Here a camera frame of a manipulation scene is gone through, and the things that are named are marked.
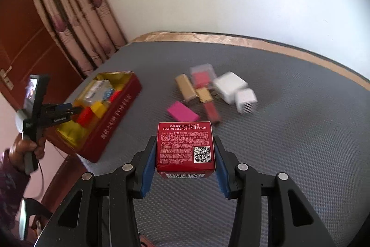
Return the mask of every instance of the small display screen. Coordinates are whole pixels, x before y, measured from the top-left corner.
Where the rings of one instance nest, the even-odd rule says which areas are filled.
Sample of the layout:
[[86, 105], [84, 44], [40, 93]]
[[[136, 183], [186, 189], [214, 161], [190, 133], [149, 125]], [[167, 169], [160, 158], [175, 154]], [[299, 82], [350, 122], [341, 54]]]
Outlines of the small display screen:
[[25, 98], [32, 102], [32, 104], [35, 101], [35, 95], [36, 95], [36, 87], [37, 87], [37, 79], [30, 79], [28, 82]]

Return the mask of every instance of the patterned curtain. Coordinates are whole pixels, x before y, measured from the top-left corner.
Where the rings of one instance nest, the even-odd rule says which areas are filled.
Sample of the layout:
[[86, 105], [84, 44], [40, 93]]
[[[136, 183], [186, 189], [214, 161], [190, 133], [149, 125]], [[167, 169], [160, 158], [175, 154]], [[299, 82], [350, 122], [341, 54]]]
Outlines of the patterned curtain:
[[84, 78], [126, 44], [106, 0], [33, 0], [46, 29]]

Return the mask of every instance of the qr code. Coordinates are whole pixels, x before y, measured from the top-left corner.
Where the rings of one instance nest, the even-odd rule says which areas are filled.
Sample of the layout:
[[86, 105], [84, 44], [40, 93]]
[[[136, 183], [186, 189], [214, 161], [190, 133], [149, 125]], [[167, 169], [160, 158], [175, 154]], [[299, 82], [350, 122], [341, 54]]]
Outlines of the qr code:
[[194, 163], [210, 162], [210, 147], [194, 147]]

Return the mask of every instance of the person's hand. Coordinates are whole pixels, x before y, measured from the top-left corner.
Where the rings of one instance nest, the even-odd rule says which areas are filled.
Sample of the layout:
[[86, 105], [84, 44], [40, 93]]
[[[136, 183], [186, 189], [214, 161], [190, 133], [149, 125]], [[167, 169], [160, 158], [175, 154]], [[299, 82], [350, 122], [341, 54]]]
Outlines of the person's hand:
[[22, 135], [19, 134], [14, 141], [13, 147], [9, 151], [10, 163], [19, 171], [25, 171], [25, 153], [35, 152], [37, 160], [45, 156], [45, 142], [46, 139], [42, 137], [38, 144], [31, 140], [22, 140]]

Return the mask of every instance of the beige box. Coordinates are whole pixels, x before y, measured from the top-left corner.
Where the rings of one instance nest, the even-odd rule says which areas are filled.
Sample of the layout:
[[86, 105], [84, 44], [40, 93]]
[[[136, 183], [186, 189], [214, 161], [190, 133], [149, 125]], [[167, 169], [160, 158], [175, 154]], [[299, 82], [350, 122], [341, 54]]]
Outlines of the beige box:
[[189, 102], [198, 97], [187, 75], [181, 74], [175, 78], [175, 81], [182, 93], [184, 101]]

